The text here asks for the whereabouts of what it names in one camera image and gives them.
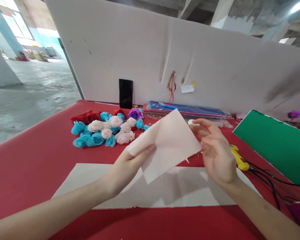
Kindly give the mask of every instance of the red tablecloth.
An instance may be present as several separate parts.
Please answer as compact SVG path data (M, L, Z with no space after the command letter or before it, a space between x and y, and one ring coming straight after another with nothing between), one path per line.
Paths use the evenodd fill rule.
M119 107L79 100L70 107L0 144L0 219L49 200L76 163L113 164L125 145L75 148L70 117L88 110L113 113ZM145 118L146 124L155 120ZM222 128L239 148L239 154L283 180L286 179L246 143ZM201 154L189 158L203 167ZM275 204L272 191L253 175L248 178L260 194ZM278 184L283 195L300 199L300 189ZM261 233L238 206L134 208L91 210L61 230L52 239L260 239Z

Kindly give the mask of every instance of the paper sheet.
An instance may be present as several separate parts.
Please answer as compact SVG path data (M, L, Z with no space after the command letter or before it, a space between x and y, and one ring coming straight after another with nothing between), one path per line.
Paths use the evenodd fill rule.
M157 150L141 166L148 184L201 150L198 140L177 109L148 128L126 150L136 156L151 144L155 144Z
M101 178L112 164L77 163L52 198ZM237 168L240 179L259 194L250 180ZM162 208L235 205L235 202L208 176L202 167L173 167L150 184L141 169L113 199L94 209Z

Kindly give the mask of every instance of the yellow glue gun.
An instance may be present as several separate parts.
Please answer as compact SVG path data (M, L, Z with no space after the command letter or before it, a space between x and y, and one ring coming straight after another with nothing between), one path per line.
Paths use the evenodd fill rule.
M238 168L242 171L248 171L250 166L247 162L244 161L244 159L239 155L238 148L235 145L230 145L231 151L233 155L236 157L236 162L238 165Z

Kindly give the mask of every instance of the black phone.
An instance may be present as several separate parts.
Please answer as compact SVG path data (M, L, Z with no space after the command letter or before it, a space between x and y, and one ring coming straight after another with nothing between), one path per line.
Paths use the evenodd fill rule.
M131 80L119 79L119 104L120 108L132 108L132 87Z

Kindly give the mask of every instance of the black cable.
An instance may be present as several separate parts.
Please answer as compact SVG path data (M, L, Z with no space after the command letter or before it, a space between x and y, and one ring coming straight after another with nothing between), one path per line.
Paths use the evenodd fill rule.
M245 160L247 163L249 163L250 165L258 168L259 170L261 170L262 172L264 172L265 174L269 175L270 177L274 178L275 180L279 181L279 182L282 182L284 184L288 184L288 185L292 185L292 186L297 186L297 187L300 187L300 184L294 184L294 183L288 183L288 182L285 182L285 181L282 181L281 179L279 178L276 178L274 176L272 176L270 173L266 172L265 170L263 170L262 168L258 167L257 165L251 163L251 162L248 162L247 160Z
M260 178L260 180L262 180L265 184L267 184L269 187L271 187L271 185L270 185L269 183L267 183L267 181L264 180L262 177L260 177L260 176L258 175L258 173L255 172L255 170L254 170L254 171L251 171L251 172L252 172L256 177ZM282 195L281 195L275 188L273 188L273 190L276 191L277 195L281 198L281 200L282 200L283 203L284 203L284 198L282 197ZM294 213L292 212L292 210L290 209L290 207L289 207L288 205L286 205L286 204L285 204L285 206L287 207L287 209L288 209L288 211L290 212L291 216L293 217L294 221L295 221L298 225L300 225L300 223L299 223L297 217L294 215Z
M270 187L272 188L272 194L273 194L274 200L277 204L277 209L280 211L281 210L281 205L280 205L280 202L279 202L279 199L278 199L278 196L277 196L277 192L275 191L276 187L274 186L273 182L265 174L255 170L255 169L250 168L249 171L252 172L253 174L254 174L254 172L259 173L268 180L268 182L271 185Z

